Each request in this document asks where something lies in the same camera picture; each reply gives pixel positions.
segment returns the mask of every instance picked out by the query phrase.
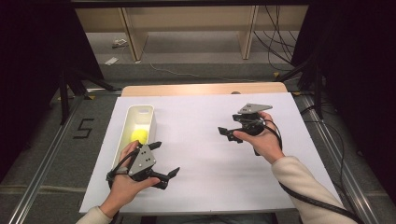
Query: black panel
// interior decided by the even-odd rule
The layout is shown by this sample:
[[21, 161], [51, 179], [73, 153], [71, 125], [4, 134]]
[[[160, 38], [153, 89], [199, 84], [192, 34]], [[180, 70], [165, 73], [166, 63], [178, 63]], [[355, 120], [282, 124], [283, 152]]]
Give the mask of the black panel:
[[103, 76], [71, 6], [0, 4], [1, 180], [49, 108], [64, 67]]
[[327, 61], [327, 89], [375, 175], [396, 203], [396, 11], [360, 3]]

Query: wrist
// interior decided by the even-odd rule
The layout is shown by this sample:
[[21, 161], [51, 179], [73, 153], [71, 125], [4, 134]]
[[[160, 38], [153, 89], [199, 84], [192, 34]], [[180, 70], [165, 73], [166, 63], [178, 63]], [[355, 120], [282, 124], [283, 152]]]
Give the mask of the wrist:
[[264, 158], [270, 163], [273, 164], [277, 160], [285, 157], [285, 154], [283, 154], [282, 150], [273, 150], [271, 153], [267, 153], [264, 155]]
[[122, 208], [122, 205], [118, 202], [111, 200], [111, 198], [107, 198], [102, 205], [99, 206], [99, 209], [110, 218], [113, 218]]

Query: metal frame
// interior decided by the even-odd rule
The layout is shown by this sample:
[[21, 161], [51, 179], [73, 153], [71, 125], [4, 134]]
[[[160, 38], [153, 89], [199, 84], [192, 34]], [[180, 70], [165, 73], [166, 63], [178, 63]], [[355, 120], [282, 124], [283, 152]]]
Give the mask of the metal frame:
[[74, 98], [72, 107], [70, 109], [70, 116], [65, 121], [65, 123], [61, 125], [58, 132], [56, 133], [43, 161], [40, 163], [40, 166], [35, 172], [35, 176], [33, 177], [26, 191], [23, 193], [23, 196], [18, 205], [16, 206], [14, 213], [12, 214], [11, 219], [8, 223], [23, 223], [23, 221], [25, 220], [30, 208], [32, 207], [33, 202], [35, 201], [35, 197], [40, 190], [40, 186], [45, 180], [46, 175], [52, 165], [52, 162], [54, 161], [59, 151], [59, 148], [61, 147], [65, 133], [67, 132], [69, 125], [73, 120], [74, 114], [76, 113], [78, 107], [83, 100], [84, 96], [76, 96]]
[[95, 7], [213, 7], [213, 6], [298, 6], [326, 4], [330, 0], [71, 0], [74, 8]]
[[[311, 106], [314, 104], [311, 98], [307, 99], [304, 98], [304, 103], [306, 106]], [[318, 115], [315, 112], [311, 112], [310, 116], [312, 120], [321, 122]], [[326, 125], [316, 124], [319, 134], [321, 135], [323, 142], [325, 143], [326, 148], [329, 150], [329, 153], [332, 157], [332, 161], [338, 171], [340, 172], [341, 169], [341, 161], [342, 161], [342, 151], [336, 145], [332, 135], [329, 132], [329, 129]], [[343, 166], [343, 181], [345, 183], [346, 189], [348, 190], [351, 199], [357, 209], [360, 218], [364, 221], [364, 223], [379, 223], [378, 218], [373, 210], [373, 207], [370, 205], [370, 202], [367, 200], [366, 196], [361, 189], [356, 178], [353, 176], [351, 170], [349, 169], [347, 161], [344, 161]]]

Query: white paper sheet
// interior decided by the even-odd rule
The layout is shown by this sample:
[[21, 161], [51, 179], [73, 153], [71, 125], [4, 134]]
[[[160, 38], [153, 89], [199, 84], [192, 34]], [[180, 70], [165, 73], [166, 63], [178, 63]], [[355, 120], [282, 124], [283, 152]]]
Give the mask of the white paper sheet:
[[221, 214], [293, 208], [273, 177], [271, 167], [254, 155], [249, 143], [237, 144], [218, 127], [240, 128], [232, 115], [245, 104], [272, 105], [267, 112], [282, 134], [286, 155], [296, 156], [338, 200], [324, 165], [289, 93], [240, 95], [120, 97], [80, 208], [86, 213], [109, 193], [111, 169], [122, 123], [130, 105], [153, 105], [157, 120], [153, 170], [167, 174], [180, 167], [166, 190], [149, 188], [121, 209], [136, 215]]

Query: white box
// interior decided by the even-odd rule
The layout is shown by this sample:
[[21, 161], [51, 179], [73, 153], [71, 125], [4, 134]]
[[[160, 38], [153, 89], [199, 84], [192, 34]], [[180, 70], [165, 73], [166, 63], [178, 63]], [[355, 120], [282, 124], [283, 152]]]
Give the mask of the white box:
[[132, 133], [134, 130], [138, 129], [143, 129], [148, 132], [147, 144], [155, 141], [157, 123], [154, 116], [154, 107], [152, 105], [132, 105], [129, 107], [123, 123], [117, 153], [113, 161], [113, 168], [119, 163], [122, 150], [131, 142]]

